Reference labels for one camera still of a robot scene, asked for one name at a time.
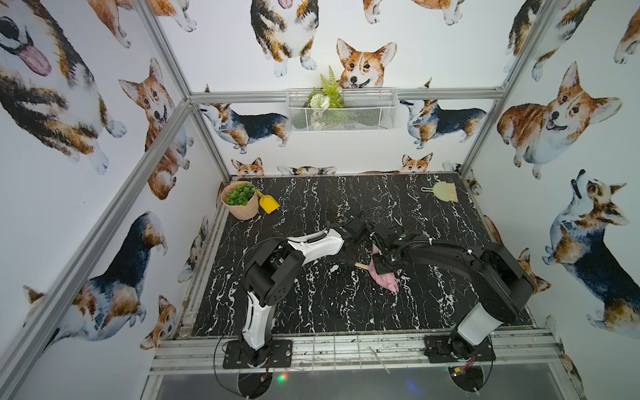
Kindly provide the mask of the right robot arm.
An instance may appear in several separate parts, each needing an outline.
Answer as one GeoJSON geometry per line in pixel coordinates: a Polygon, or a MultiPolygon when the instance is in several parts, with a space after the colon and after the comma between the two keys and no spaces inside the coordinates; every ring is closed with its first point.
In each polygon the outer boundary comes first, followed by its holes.
{"type": "Polygon", "coordinates": [[[364,224],[378,252],[373,265],[380,273],[406,267],[435,267],[466,278],[478,296],[472,310],[448,338],[446,349],[456,359],[469,359],[497,328],[518,319],[533,296],[535,282],[499,243],[469,247],[418,235],[396,226],[364,224]]]}

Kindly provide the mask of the pink cloth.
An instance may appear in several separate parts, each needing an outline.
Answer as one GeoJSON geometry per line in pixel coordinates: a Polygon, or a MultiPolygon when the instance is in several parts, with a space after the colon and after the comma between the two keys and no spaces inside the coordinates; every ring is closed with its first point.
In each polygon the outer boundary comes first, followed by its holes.
{"type": "Polygon", "coordinates": [[[371,260],[368,265],[368,271],[373,280],[382,288],[386,288],[392,293],[398,292],[398,280],[396,279],[394,273],[378,273],[377,271],[377,263],[374,260],[375,256],[380,255],[380,250],[378,247],[373,245],[373,253],[371,260]]]}

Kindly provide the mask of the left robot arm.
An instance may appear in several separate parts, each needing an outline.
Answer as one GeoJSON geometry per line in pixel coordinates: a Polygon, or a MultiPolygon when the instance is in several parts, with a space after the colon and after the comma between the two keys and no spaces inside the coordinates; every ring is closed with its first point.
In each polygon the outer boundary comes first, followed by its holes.
{"type": "Polygon", "coordinates": [[[331,224],[300,237],[270,238],[258,246],[245,267],[241,286],[248,296],[248,311],[242,330],[243,344],[260,351],[271,341],[275,308],[293,287],[303,266],[321,258],[336,256],[353,243],[370,235],[361,218],[331,224]]]}

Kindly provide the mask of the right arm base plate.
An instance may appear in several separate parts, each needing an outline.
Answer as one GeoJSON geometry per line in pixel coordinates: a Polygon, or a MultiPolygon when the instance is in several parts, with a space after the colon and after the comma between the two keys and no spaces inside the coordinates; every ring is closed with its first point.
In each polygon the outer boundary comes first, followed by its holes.
{"type": "Polygon", "coordinates": [[[492,362],[496,360],[491,337],[479,345],[471,345],[457,333],[453,335],[426,335],[423,337],[424,355],[430,363],[492,362]]]}

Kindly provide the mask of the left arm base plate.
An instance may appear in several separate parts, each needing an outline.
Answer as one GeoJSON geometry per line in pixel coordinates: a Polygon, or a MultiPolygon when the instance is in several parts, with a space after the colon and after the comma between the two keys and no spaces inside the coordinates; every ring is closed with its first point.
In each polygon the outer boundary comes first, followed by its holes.
{"type": "Polygon", "coordinates": [[[259,350],[243,339],[228,342],[223,360],[224,369],[289,368],[292,365],[293,341],[272,339],[259,350]]]}

